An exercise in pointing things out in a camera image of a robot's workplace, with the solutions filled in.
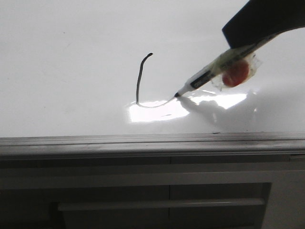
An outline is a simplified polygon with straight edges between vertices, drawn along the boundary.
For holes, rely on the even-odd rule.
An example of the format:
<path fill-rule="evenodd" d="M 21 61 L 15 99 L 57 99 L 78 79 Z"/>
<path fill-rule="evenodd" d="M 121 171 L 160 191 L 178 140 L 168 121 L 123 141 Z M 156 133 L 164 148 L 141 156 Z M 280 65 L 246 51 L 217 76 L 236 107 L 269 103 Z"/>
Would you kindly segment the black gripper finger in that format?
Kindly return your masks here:
<path fill-rule="evenodd" d="M 222 28 L 231 48 L 305 26 L 303 0 L 250 0 Z"/>

